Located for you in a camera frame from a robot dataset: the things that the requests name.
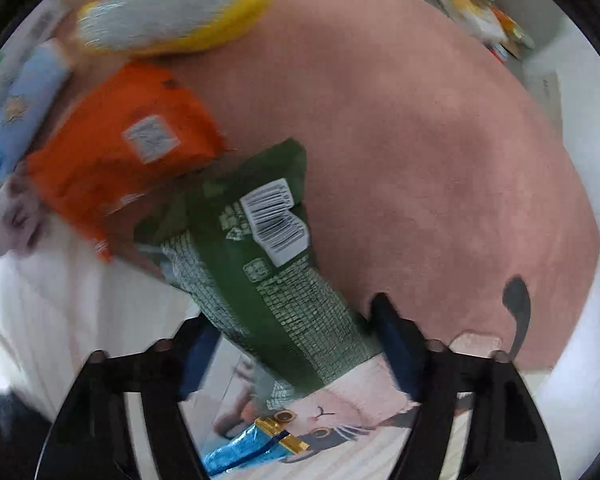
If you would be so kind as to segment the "blue stick sachets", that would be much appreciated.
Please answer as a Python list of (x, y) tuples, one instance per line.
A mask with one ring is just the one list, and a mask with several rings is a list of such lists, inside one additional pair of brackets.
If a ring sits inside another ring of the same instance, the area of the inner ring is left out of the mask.
[(210, 478), (306, 452), (309, 445), (271, 417), (259, 417), (236, 438), (202, 459)]

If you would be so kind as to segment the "lilac cloth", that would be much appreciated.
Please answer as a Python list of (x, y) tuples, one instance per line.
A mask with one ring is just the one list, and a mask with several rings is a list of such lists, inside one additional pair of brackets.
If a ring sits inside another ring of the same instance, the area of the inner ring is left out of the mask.
[(11, 174), (0, 188), (0, 258), (30, 255), (42, 240), (47, 209), (24, 174)]

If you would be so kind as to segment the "green snack bag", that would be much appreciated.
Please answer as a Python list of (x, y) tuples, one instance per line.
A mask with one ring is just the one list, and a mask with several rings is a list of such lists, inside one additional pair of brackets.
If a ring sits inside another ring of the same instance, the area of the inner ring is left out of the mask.
[(306, 166), (306, 150), (288, 139), (176, 194), (134, 231), (137, 250), (166, 281), (264, 368), (268, 408), (314, 393), (380, 351), (318, 270)]

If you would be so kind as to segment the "orange snack bag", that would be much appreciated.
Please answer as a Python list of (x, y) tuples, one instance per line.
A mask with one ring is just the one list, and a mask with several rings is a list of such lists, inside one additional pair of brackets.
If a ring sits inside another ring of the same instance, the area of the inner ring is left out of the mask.
[(43, 202), (109, 260), (110, 214), (225, 150), (204, 103), (170, 70), (129, 62), (79, 102), (24, 166)]

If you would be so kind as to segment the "blue tissue pack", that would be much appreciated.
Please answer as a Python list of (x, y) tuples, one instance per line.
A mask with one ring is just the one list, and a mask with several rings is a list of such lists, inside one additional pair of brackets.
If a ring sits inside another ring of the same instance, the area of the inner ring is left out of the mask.
[(0, 107), (0, 183), (29, 151), (71, 74), (71, 63), (55, 38), (35, 47), (23, 64)]

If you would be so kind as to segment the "yellow grey scrubbing mitt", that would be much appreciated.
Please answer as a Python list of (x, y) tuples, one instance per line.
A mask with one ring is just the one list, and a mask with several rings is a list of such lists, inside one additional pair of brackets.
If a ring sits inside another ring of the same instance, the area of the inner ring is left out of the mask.
[(84, 6), (76, 36), (93, 54), (204, 52), (248, 34), (273, 0), (104, 0)]

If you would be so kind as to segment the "cat pattern table mat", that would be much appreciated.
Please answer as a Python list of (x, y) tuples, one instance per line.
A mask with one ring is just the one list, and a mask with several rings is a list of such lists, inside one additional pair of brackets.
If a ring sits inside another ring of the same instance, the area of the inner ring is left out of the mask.
[[(0, 37), (32, 1), (0, 0)], [(430, 337), (512, 342), (503, 290), (524, 280), (516, 362), (546, 384), (600, 234), (562, 142), (474, 40), (419, 0), (276, 0), (247, 39), (168, 66), (226, 129), (227, 167), (290, 137), (306, 147), (318, 262), (347, 300), (385, 292)]]

